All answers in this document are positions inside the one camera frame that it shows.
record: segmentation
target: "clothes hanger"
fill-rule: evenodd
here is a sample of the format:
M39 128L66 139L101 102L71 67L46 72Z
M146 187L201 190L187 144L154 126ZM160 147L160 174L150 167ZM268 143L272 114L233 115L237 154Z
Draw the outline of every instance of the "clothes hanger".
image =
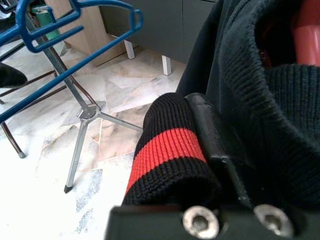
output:
M92 53L91 55L84 58L82 61L74 65L73 67L69 68L58 77L26 97L24 100L20 101L10 109L6 110L2 114L0 114L0 123L3 123L29 104L34 102L36 99L41 97L43 94L54 88L56 85L61 83L64 79L71 76L73 73L81 69L83 66L88 64L90 61L95 59L96 57L100 56L116 44L122 42L126 38L132 36L135 32L137 32L143 25L143 14L140 12L139 9L134 8L132 5L127 4L125 2L119 0L70 0L71 6L73 8L73 12L65 17L55 19L53 11L50 7L48 7L48 13L52 19L52 23L40 27L35 31L28 31L26 26L26 14L27 14L27 7L31 0L20 0L16 7L16 24L14 27L10 28L9 30L0 33L0 46L5 44L10 39L14 38L17 35L20 35L22 40L24 41L26 47L33 53L39 53L53 45L75 35L76 33L82 31L84 29L83 26L77 26L60 36L57 36L43 44L38 46L33 45L33 41L37 38L40 38L54 30L57 30L75 20L77 20L81 16L81 9L87 7L94 7L94 6L112 6L112 7L119 7L129 10L129 20L130 20L130 30L126 33L122 34L115 40L109 42L107 45L102 47L101 49L97 50L96 52Z
M320 67L320 0L304 0L293 28L298 64Z

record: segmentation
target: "cabinet leg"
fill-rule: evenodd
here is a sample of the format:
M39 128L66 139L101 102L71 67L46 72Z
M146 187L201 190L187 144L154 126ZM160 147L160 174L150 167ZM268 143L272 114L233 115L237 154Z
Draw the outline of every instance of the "cabinet leg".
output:
M167 56L162 55L162 65L163 65L163 74L169 76L171 71L171 59Z
M132 46L132 42L124 40L126 54L128 54L129 59L135 58L134 47Z

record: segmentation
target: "metal tripod stand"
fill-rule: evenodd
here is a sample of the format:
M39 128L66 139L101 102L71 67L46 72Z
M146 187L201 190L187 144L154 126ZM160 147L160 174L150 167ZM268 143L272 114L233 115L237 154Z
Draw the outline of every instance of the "metal tripod stand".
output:
M29 17L26 17L26 26L31 31L34 31L36 29L36 27L33 25L32 20ZM46 37L37 38L38 44L40 45L45 43L46 42L45 38ZM53 47L49 47L45 49L44 54L47 56L47 58L49 59L49 61L52 63L53 67L56 69L56 71L59 74L62 74L67 70L66 65L63 63L63 61L61 60L61 58L59 57L59 55L57 54L56 50ZM78 136L76 139L76 143L75 143L75 148L73 152L71 166L69 169L69 174L64 187L65 193L68 193L73 187L80 154L84 144L89 123L91 123L97 118L101 118L104 120L108 120L112 123L124 126L126 128L130 128L130 129L142 132L142 128L139 126L120 120L107 113L101 112L101 109L97 104L87 104L85 100L82 98L82 96L80 95L80 93L78 92L78 90L76 89L76 87L73 85L72 78L73 77L70 76L66 78L64 82L81 107L80 111L77 114L77 117L80 119L81 124L79 128Z

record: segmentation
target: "rubber foot tip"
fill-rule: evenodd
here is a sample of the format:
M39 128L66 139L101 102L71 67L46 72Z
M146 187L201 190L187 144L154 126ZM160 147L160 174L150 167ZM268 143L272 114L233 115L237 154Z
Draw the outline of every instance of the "rubber foot tip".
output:
M64 193L67 194L68 192L71 191L71 189L72 189L72 186L67 186L67 185L65 185L65 186L64 186Z
M21 159L24 159L26 157L26 155L22 151L19 152L18 155Z

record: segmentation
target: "screw head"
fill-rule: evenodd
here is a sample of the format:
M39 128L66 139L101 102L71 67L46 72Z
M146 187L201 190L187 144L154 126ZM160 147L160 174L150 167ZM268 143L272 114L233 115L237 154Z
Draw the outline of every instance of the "screw head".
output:
M261 204L256 206L253 211L260 223L274 234L286 238L294 236L293 224L281 209Z
M184 212L184 229L198 239L213 239L219 233L216 215L204 206L192 206Z

